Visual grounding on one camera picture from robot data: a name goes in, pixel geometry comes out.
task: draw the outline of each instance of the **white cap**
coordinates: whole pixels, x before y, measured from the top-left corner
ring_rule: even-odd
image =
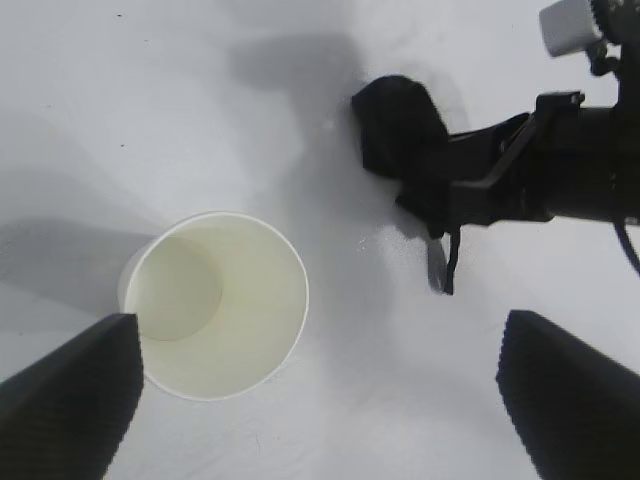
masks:
[[[585,50],[602,39],[590,0],[561,0],[540,12],[544,43],[552,57]]]

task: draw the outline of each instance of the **white table surface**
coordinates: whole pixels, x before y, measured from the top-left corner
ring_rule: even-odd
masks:
[[[611,105],[583,56],[547,57],[546,3],[2,2],[0,377],[116,311],[150,235],[243,211],[306,263],[301,342],[240,398],[147,384],[108,478],[536,478],[494,381],[509,310],[640,371],[640,280],[610,226],[501,224],[464,231],[457,294],[438,295],[424,230],[360,167],[345,105],[391,72],[425,82],[453,131],[550,90]]]

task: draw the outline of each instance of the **white paper cup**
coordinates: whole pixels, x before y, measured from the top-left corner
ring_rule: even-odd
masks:
[[[246,392],[280,367],[309,308],[302,260],[266,223],[204,213],[131,259],[120,308],[138,315],[145,375],[182,398]]]

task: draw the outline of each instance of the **cup rim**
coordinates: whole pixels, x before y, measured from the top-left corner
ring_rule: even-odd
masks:
[[[198,213],[198,214],[192,215],[190,217],[187,217],[187,218],[185,218],[183,220],[180,220],[179,222],[175,223],[171,227],[169,227],[164,233],[162,233],[160,236],[158,236],[153,241],[151,241],[146,247],[144,247],[144,252],[140,256],[140,258],[138,258],[136,260],[136,263],[135,263],[134,267],[131,269],[131,273],[129,274],[129,279],[128,279],[128,281],[127,281],[127,283],[125,285],[125,288],[123,290],[124,298],[121,300],[121,302],[122,302],[121,308],[124,309],[124,310],[127,310],[125,307],[126,307],[127,297],[129,295],[129,291],[131,290],[131,284],[133,283],[133,279],[136,277],[136,275],[140,271],[140,268],[142,267],[142,264],[144,263],[144,261],[147,259],[147,257],[151,254],[151,252],[153,252],[155,250],[155,248],[160,243],[162,243],[167,237],[170,237],[172,234],[174,234],[175,232],[179,231],[180,229],[184,228],[185,226],[187,226],[189,224],[195,223],[195,222],[200,221],[200,220],[204,220],[206,218],[214,218],[214,217],[234,217],[234,218],[240,218],[242,220],[247,220],[247,221],[256,223],[259,226],[261,226],[263,228],[266,228],[267,230],[271,231],[280,240],[282,240],[284,242],[284,244],[289,248],[291,253],[293,253],[294,257],[296,258],[296,260],[298,262],[298,265],[300,266],[300,268],[302,270],[302,275],[304,277],[304,282],[305,282],[305,306],[304,306],[304,312],[302,314],[302,322],[300,323],[300,327],[298,328],[298,332],[296,334],[296,338],[294,339],[293,343],[291,344],[291,347],[289,348],[289,351],[287,352],[285,357],[282,359],[282,361],[271,372],[269,372],[267,375],[265,375],[258,382],[256,382],[255,384],[253,384],[253,385],[251,385],[251,386],[249,386],[249,387],[247,387],[244,390],[241,390],[239,392],[235,392],[235,393],[231,393],[229,395],[223,395],[223,396],[219,396],[219,397],[211,397],[211,398],[209,398],[209,397],[206,397],[206,398],[193,397],[193,396],[190,396],[190,395],[185,395],[184,393],[181,393],[181,392],[179,392],[177,390],[174,390],[171,387],[169,387],[167,385],[164,385],[162,382],[157,380],[146,368],[144,368],[144,358],[142,359],[143,360],[144,376],[149,381],[151,381],[151,383],[153,383],[156,387],[158,387],[160,390],[163,390],[164,392],[169,393],[171,395],[174,395],[176,397],[179,397],[179,398],[182,398],[182,399],[185,399],[185,400],[198,401],[198,402],[215,402],[215,401],[218,401],[218,400],[227,400],[227,399],[230,399],[230,398],[233,398],[233,397],[238,397],[240,395],[243,395],[243,394],[253,390],[254,388],[256,388],[259,385],[261,385],[263,382],[266,382],[268,379],[273,377],[284,366],[284,364],[287,362],[287,360],[291,356],[294,348],[298,344],[298,341],[300,340],[300,337],[302,335],[302,331],[304,330],[304,326],[307,323],[307,316],[308,316],[308,313],[309,313],[309,277],[307,275],[307,269],[304,266],[304,262],[302,261],[302,258],[300,257],[300,254],[295,249],[295,247],[291,244],[291,242],[287,239],[287,237],[285,237],[278,229],[276,229],[274,226],[268,224],[264,220],[260,220],[259,218],[256,218],[254,216],[248,215],[246,213],[231,212],[231,211],[209,211],[209,212]]]

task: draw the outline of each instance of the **cable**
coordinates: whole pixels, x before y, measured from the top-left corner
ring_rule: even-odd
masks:
[[[627,232],[626,223],[622,220],[614,222],[613,225],[616,229],[618,239],[620,240],[620,245],[622,245],[622,250],[629,259],[629,262],[631,262],[631,266],[634,268],[636,273],[640,275],[640,258],[638,258],[638,254],[633,248],[631,239],[629,238],[629,233]]]

